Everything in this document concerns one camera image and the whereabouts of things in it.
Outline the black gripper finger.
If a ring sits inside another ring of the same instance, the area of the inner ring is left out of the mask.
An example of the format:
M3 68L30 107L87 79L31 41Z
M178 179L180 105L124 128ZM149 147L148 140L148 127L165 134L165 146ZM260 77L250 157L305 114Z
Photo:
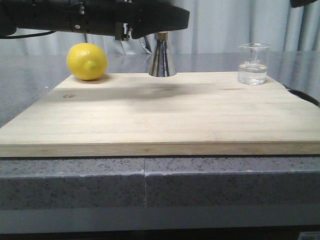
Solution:
M290 5L292 8L299 8L314 3L316 1L317 0L290 0Z

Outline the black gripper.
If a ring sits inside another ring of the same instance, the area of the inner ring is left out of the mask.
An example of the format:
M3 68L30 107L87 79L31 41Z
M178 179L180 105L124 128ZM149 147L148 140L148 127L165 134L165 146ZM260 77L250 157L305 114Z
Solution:
M190 12L164 0L71 0L67 20L74 33L128 40L188 27Z

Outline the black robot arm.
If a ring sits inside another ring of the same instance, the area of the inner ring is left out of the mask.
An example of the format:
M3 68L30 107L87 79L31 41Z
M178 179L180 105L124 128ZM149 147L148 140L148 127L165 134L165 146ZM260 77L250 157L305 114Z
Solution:
M2 0L0 36L32 29L139 39L186 29L189 16L165 0Z

